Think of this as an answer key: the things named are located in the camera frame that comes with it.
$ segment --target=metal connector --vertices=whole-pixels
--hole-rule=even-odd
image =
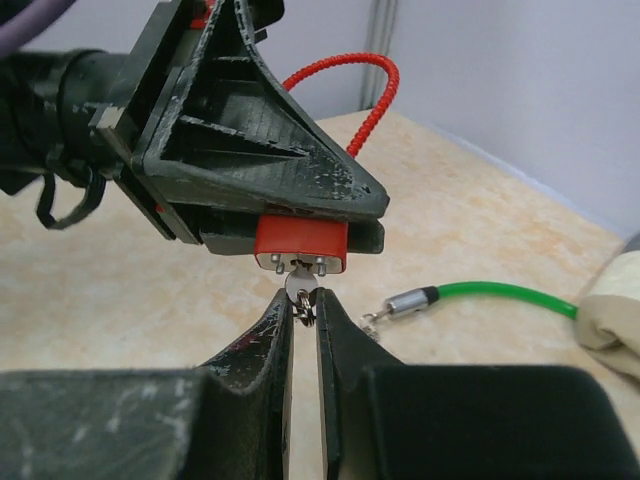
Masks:
[[[437,301],[438,298],[439,294],[436,287],[416,288],[387,298],[383,302],[382,310],[376,313],[367,313],[362,318],[368,322],[377,322],[385,317],[390,319],[403,317],[424,310]]]

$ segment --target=table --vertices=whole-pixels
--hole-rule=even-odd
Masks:
[[[346,145],[364,119],[320,122]],[[351,255],[322,281],[357,319],[395,293],[463,280],[517,283],[577,301],[620,247],[615,235],[398,114],[358,160],[387,188],[385,252]],[[80,225],[45,231],[40,185],[0,203],[0,369],[188,367],[252,325],[283,278],[253,258],[164,240],[115,185]],[[58,211],[80,192],[60,189]],[[315,332],[296,329],[291,478],[321,478]],[[636,451],[640,387],[594,361],[569,320],[496,298],[452,301],[381,329],[407,363],[566,364],[604,386]]]

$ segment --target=red cable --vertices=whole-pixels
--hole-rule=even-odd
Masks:
[[[347,147],[347,153],[352,157],[355,157],[364,142],[367,141],[369,135],[376,125],[388,110],[393,98],[396,96],[398,91],[398,85],[400,84],[400,71],[393,61],[385,57],[384,55],[379,55],[377,53],[345,53],[343,55],[336,55],[334,57],[324,58],[319,60],[311,65],[308,65],[296,73],[287,78],[282,84],[285,89],[291,90],[295,87],[299,82],[304,80],[307,77],[310,77],[314,73],[319,72],[320,70],[324,70],[326,68],[335,67],[337,65],[345,65],[348,63],[369,63],[371,65],[377,65],[384,69],[387,72],[387,86],[382,93],[382,96],[378,100],[375,108],[371,110],[369,116],[362,123],[356,134],[354,135],[351,143]]]

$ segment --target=black strap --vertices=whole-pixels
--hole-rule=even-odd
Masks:
[[[84,197],[69,215],[60,220],[56,220],[53,215],[51,215],[53,199],[56,195],[56,179],[52,173],[43,175],[43,177],[44,187],[40,194],[36,215],[40,223],[42,223],[47,230],[64,230],[84,220],[100,205],[107,183],[102,175],[95,173],[93,169],[89,169],[89,181],[84,190]]]

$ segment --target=green cable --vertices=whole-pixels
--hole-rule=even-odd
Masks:
[[[531,290],[530,288],[497,282],[459,282],[440,285],[438,287],[440,298],[457,297],[461,295],[497,295],[500,297],[514,298],[524,302],[539,305],[561,315],[575,320],[578,307],[569,302],[547,295],[546,293]]]

